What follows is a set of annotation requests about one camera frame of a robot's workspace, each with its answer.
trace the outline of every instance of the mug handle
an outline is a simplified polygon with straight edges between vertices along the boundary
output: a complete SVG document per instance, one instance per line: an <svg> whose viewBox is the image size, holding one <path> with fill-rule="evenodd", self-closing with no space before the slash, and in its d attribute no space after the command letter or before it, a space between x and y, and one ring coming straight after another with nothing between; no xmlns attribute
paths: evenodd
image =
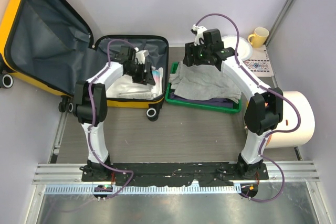
<svg viewBox="0 0 336 224"><path fill-rule="evenodd" d="M248 37L247 37L247 41L250 42L250 44L252 45L252 42L250 41L250 39L252 37L255 37L256 35L255 34L250 34Z"/></svg>

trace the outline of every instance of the clothes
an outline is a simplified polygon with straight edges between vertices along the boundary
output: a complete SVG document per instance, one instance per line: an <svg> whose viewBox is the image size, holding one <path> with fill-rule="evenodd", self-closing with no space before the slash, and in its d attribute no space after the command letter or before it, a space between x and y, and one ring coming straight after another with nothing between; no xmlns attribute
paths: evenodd
<svg viewBox="0 0 336 224"><path fill-rule="evenodd" d="M176 73L170 74L169 82L175 95L188 100L227 98L238 103L242 96L230 77L210 65L187 67L180 62Z"/></svg>
<svg viewBox="0 0 336 224"><path fill-rule="evenodd" d="M106 91L107 98L152 100L162 95L163 68L152 70L155 85L134 83L132 77L123 75Z"/></svg>
<svg viewBox="0 0 336 224"><path fill-rule="evenodd" d="M182 97L179 97L174 94L174 92L169 94L169 99L181 101L181 102L188 102L188 103L194 103L194 104L201 104L201 105L211 105L215 107L225 107L225 108L233 108L233 101L225 98L212 98L207 101L197 101L197 100L188 100L184 99Z"/></svg>

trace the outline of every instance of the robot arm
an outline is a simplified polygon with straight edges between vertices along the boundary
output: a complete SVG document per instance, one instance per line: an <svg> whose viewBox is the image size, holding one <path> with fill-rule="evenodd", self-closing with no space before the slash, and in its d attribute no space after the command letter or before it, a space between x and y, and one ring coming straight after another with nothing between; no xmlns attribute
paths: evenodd
<svg viewBox="0 0 336 224"><path fill-rule="evenodd" d="M249 101L244 119L248 127L248 135L244 149L238 157L238 167L245 176L253 176L263 160L260 154L264 151L261 143L267 133L274 130L282 121L282 99L260 88L270 86L258 79L244 63L234 56L233 48L224 48L218 29L207 30L205 27L193 26L195 41L185 45L183 63L191 65L213 65L226 73L241 89ZM279 88L272 89L282 94Z"/></svg>
<svg viewBox="0 0 336 224"><path fill-rule="evenodd" d="M120 52L112 61L108 62L95 76L86 81L78 81L76 83L73 98L74 115L81 123L87 143L89 141L89 126L93 123L93 117L95 117L95 125L90 129L90 143L98 159L107 165L110 165L110 158L105 145L103 131L104 120L107 116L106 89L124 74L130 75L135 83L155 85L151 63L145 60L148 55L147 50L136 51L136 49L131 47L122 46ZM95 114L92 114L88 93L90 83L92 83L93 100L96 108ZM103 177L106 174L104 172L105 168L100 165L90 148L88 165L83 167L83 171L86 173L96 171L96 176L97 171L98 173L101 171Z"/></svg>

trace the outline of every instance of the suitcase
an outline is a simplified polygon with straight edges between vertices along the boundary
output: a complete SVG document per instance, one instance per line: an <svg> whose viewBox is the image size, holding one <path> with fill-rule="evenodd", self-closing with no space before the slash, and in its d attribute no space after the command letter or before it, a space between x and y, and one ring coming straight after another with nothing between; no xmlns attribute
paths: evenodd
<svg viewBox="0 0 336 224"><path fill-rule="evenodd" d="M163 68L162 94L151 100L108 98L108 106L154 108L159 113L167 87L168 41L160 36L107 35L94 44L90 27L66 0L9 1L0 26L0 65L4 68L0 71L62 96L59 110L71 111L75 83L103 68L107 43L116 38L147 49L152 66ZM110 55L122 44L111 43Z"/></svg>

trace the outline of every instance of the green basket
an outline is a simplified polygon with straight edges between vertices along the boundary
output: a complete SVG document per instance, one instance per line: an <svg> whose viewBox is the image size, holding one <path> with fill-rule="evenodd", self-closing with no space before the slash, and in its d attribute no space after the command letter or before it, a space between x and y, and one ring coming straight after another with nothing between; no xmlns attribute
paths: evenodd
<svg viewBox="0 0 336 224"><path fill-rule="evenodd" d="M172 65L172 70L171 73L176 73L177 67L179 63L174 62ZM238 113L241 111L242 107L242 100L239 100L239 103L234 103L233 108L225 108L225 107L217 107L217 106L211 106L211 105L203 105L203 104L194 104L194 103L189 103L189 102L182 102L182 101L176 101L173 99L169 99L169 94L171 93L171 84L168 84L166 95L165 95L165 100L167 103L173 104L173 105L178 105L178 106L185 106L185 107L190 107L190 108L198 108L198 109L203 109L203 110L213 110L213 111L219 111L219 112L224 112L224 113Z"/></svg>

